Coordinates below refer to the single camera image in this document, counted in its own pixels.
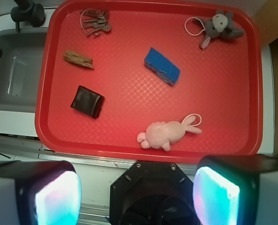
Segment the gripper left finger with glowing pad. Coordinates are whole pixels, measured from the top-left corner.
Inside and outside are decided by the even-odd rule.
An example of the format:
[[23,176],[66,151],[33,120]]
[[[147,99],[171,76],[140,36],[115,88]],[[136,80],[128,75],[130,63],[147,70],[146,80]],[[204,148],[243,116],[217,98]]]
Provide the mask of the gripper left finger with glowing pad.
[[75,225],[81,181],[67,161],[0,161],[0,225]]

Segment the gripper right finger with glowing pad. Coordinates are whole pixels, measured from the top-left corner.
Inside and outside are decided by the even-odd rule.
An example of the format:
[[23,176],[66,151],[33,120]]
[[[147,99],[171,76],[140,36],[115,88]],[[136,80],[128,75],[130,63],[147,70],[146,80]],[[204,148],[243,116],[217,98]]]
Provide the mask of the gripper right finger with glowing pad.
[[209,155],[193,181],[203,225],[278,225],[278,155]]

